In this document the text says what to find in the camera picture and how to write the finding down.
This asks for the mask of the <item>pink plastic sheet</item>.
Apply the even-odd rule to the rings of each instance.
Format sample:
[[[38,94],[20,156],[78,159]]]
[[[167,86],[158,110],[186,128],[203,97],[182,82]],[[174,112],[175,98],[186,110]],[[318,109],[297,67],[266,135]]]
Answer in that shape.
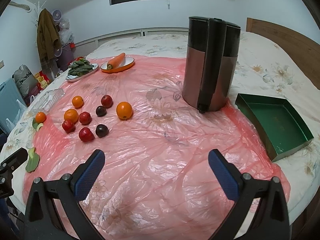
[[[270,162],[239,110],[227,104],[218,112],[200,114],[183,100],[184,68],[184,59],[138,56],[127,71],[97,71],[78,82],[64,82],[64,96],[35,133],[40,162],[24,177],[23,199],[35,177],[59,179],[100,149],[105,166],[81,207],[106,239],[208,239],[233,205],[208,164],[214,148],[256,179],[279,177],[288,197],[287,178]],[[95,110],[105,95],[113,105],[98,117]],[[75,96],[84,100],[79,109],[72,105]],[[120,102],[132,106],[131,118],[118,118]],[[91,123],[78,120],[75,131],[67,134],[62,123],[68,109],[90,113]],[[109,129],[103,138],[95,133],[99,124]],[[94,134],[93,141],[80,140],[84,127]]]

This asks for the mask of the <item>green tray box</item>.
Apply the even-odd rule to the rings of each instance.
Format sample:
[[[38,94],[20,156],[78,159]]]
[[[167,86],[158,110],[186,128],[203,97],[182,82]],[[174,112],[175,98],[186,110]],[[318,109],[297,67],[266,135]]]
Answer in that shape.
[[[235,104],[256,128],[272,162],[293,155],[313,140],[307,124],[286,99],[239,93]]]

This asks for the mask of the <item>red apple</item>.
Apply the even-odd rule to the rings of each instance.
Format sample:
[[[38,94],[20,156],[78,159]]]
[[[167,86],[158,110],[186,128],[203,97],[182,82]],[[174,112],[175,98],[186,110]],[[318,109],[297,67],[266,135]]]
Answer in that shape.
[[[88,112],[82,112],[79,114],[79,121],[82,125],[88,125],[92,121],[92,117]]]
[[[101,105],[105,108],[110,108],[113,105],[113,99],[110,95],[105,95],[101,98]]]
[[[71,120],[65,120],[62,123],[63,130],[68,134],[75,131],[75,124]]]
[[[79,132],[79,138],[82,142],[90,142],[94,140],[94,134],[88,127],[84,127]]]

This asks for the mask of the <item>green vegetable piece lower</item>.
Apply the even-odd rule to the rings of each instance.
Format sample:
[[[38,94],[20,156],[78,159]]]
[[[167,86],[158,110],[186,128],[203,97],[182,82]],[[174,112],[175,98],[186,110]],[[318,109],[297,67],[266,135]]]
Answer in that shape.
[[[28,162],[25,167],[25,170],[27,173],[34,172],[40,162],[40,156],[36,153],[36,148],[31,148],[28,151]]]

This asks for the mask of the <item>large orange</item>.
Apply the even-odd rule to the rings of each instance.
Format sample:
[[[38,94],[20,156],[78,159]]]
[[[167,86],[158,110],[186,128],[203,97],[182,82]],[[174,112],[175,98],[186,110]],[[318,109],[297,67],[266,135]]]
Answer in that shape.
[[[128,102],[120,102],[116,107],[116,114],[119,119],[127,120],[133,115],[132,106]]]

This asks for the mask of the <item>blue suitcase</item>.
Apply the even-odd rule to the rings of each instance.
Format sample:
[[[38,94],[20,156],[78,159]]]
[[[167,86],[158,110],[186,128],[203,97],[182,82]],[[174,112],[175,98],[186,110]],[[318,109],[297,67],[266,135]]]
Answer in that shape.
[[[14,79],[9,78],[7,81],[1,84],[1,129],[9,135],[9,131],[6,125],[6,118],[13,118],[14,112],[17,110],[16,100],[20,100],[25,105],[25,102],[16,86]]]

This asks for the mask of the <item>copper black electric kettle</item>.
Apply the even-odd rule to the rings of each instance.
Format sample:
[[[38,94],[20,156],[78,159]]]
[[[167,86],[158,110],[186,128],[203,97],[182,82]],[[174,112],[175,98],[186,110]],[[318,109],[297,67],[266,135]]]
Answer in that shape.
[[[238,59],[241,27],[219,18],[189,17],[182,96],[200,113],[227,101]]]

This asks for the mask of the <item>green vegetable piece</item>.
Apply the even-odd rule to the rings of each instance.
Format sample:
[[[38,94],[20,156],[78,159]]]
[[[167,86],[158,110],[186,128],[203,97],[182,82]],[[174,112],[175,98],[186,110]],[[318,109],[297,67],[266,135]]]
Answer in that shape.
[[[40,156],[36,153],[36,148],[31,148],[28,151],[28,162],[25,167],[25,170],[27,173],[34,172],[40,162]]]
[[[35,119],[33,119],[32,127],[36,130],[39,131],[43,127],[43,123],[38,123],[36,122]]]

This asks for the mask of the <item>purple bin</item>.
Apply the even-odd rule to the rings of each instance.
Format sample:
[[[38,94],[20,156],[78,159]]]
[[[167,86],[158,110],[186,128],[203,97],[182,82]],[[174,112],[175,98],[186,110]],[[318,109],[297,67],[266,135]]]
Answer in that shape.
[[[66,71],[68,66],[74,60],[71,44],[66,44],[61,48],[61,55],[57,58],[57,66],[61,71]]]

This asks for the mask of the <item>clear glass dish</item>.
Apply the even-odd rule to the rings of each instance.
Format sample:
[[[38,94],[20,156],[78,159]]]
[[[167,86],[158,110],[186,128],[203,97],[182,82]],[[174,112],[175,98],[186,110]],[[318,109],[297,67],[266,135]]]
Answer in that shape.
[[[64,96],[65,92],[62,88],[49,90],[40,97],[40,99],[31,108],[31,113],[37,114],[43,112],[45,114],[53,108],[53,106]]]

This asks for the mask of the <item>orange white oval dish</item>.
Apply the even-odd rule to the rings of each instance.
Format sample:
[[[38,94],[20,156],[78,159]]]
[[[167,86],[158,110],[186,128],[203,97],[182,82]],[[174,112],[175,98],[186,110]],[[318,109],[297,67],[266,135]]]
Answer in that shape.
[[[121,62],[121,64],[119,66],[117,66],[116,68],[112,68],[107,70],[107,63],[103,63],[100,66],[100,69],[102,72],[107,73],[107,74],[114,74],[114,73],[119,73],[119,72],[123,72],[125,70],[130,69],[133,65],[135,64],[135,59],[130,57],[130,56],[126,56],[123,61]]]

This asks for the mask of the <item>dark plum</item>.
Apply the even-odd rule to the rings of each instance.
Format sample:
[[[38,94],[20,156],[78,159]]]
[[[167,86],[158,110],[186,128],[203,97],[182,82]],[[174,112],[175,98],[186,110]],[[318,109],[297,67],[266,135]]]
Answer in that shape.
[[[107,114],[106,108],[104,106],[102,106],[102,105],[98,106],[96,108],[95,112],[96,112],[96,115],[98,117],[102,117],[102,116],[105,116]]]
[[[99,138],[103,138],[109,134],[109,129],[104,124],[99,124],[96,126],[95,133]]]

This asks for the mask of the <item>green vegetable piece upper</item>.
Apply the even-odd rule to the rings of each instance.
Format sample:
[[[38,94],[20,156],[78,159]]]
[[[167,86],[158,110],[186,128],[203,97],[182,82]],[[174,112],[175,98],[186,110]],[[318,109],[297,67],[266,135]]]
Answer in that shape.
[[[32,127],[36,130],[39,131],[43,127],[43,123],[38,123],[36,122],[35,119],[33,119]]]

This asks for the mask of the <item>carrot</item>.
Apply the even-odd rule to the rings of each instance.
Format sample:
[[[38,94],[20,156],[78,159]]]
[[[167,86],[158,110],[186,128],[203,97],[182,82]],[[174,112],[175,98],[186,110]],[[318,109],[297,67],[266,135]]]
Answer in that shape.
[[[122,63],[122,61],[125,59],[125,55],[126,55],[125,53],[121,53],[116,57],[110,59],[107,63],[107,70],[111,70],[118,67]]]

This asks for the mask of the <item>small orange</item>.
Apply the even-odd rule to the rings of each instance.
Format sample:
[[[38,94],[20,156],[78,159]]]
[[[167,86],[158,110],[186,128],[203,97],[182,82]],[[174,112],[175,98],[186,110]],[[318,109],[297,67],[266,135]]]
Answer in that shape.
[[[37,124],[44,123],[46,121],[46,114],[44,112],[38,112],[35,116],[35,122]]]
[[[75,96],[72,98],[72,105],[76,108],[79,109],[84,105],[84,100],[81,96]]]

